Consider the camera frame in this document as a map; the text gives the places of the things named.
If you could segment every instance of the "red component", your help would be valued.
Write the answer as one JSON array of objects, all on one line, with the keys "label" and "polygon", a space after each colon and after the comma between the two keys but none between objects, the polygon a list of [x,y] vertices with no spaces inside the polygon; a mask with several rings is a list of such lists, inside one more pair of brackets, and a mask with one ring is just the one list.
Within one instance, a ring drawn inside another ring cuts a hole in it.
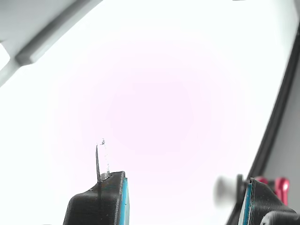
[{"label": "red component", "polygon": [[275,179],[275,194],[285,205],[287,205],[289,187],[290,182],[287,178],[279,177]]}]

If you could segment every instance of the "black 3d-printed part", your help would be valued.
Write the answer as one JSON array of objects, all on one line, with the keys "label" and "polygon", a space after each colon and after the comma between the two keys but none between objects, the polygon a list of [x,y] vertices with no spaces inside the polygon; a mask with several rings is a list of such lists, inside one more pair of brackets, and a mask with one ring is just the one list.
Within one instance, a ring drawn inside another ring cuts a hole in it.
[{"label": "black 3d-printed part", "polygon": [[64,225],[118,225],[125,172],[112,172],[69,201]]},{"label": "black 3d-printed part", "polygon": [[297,213],[272,211],[265,215],[261,225],[300,225],[300,215]]},{"label": "black 3d-printed part", "polygon": [[288,212],[296,215],[296,212],[280,201],[271,188],[259,181],[250,179],[252,182],[251,200],[248,225],[258,225],[262,218],[271,211]]}]

